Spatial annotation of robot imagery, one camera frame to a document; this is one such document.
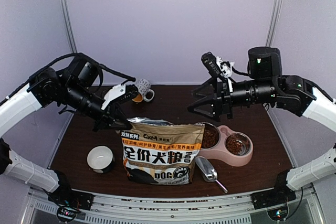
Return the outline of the dog food bag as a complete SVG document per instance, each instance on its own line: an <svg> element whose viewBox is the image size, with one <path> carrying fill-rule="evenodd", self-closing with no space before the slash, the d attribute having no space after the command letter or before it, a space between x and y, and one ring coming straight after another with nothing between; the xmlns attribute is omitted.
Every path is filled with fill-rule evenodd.
<svg viewBox="0 0 336 224"><path fill-rule="evenodd" d="M173 124L130 118L120 132L123 166L130 181L150 185L187 185L193 180L195 157L202 147L205 124Z"/></svg>

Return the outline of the metal food scoop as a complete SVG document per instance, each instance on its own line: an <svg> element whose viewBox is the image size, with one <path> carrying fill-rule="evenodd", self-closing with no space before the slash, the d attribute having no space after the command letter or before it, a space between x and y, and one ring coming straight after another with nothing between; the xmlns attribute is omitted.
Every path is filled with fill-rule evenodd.
<svg viewBox="0 0 336 224"><path fill-rule="evenodd" d="M195 163L202 173L203 179L208 183L217 183L224 193L228 193L227 188L218 180L218 174L214 166L203 156L197 156Z"/></svg>

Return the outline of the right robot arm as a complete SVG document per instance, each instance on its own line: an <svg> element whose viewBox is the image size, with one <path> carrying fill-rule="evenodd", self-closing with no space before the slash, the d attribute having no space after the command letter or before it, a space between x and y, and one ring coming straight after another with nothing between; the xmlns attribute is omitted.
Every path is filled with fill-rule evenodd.
<svg viewBox="0 0 336 224"><path fill-rule="evenodd" d="M211 77L193 90L198 100L188 106L189 112L220 121L222 114L231 119L235 106L268 104L335 131L335 99L313 81L284 75L279 49L263 46L248 50L244 74L250 78L248 81L232 81L232 73L239 74L233 62L223 61L211 52L203 54L201 62Z"/></svg>

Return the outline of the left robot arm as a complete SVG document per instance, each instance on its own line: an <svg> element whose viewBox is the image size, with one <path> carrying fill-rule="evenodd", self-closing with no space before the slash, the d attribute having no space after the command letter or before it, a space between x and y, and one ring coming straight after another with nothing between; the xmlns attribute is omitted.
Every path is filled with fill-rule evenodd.
<svg viewBox="0 0 336 224"><path fill-rule="evenodd" d="M111 88L103 98L89 92L96 79L103 80L106 71L125 79ZM137 95L135 78L98 63L83 53L60 56L37 70L1 102L1 135L7 133L28 115L55 102L73 108L94 120L93 131L100 129L128 130L131 124L120 104ZM19 156L1 140L1 174L12 176L55 195L64 205L76 197L62 172L42 168Z"/></svg>

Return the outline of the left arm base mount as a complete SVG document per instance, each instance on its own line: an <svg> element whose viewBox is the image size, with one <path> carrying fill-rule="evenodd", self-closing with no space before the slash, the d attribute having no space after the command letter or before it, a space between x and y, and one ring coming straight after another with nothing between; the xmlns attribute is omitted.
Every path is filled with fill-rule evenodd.
<svg viewBox="0 0 336 224"><path fill-rule="evenodd" d="M58 206L56 217L62 223L73 221L81 210L90 210L93 202L93 194L75 191L66 175L60 171L54 171L58 178L58 187L52 193L45 191L48 200Z"/></svg>

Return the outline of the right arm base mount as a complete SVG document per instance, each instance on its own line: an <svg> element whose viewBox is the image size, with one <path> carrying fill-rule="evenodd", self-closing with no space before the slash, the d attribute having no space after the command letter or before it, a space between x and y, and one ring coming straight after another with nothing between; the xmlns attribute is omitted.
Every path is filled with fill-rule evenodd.
<svg viewBox="0 0 336 224"><path fill-rule="evenodd" d="M267 208L268 217L278 222L289 217L288 203L296 199L295 191L287 186L288 173L289 170L285 170L277 175L273 189L251 194L254 209Z"/></svg>

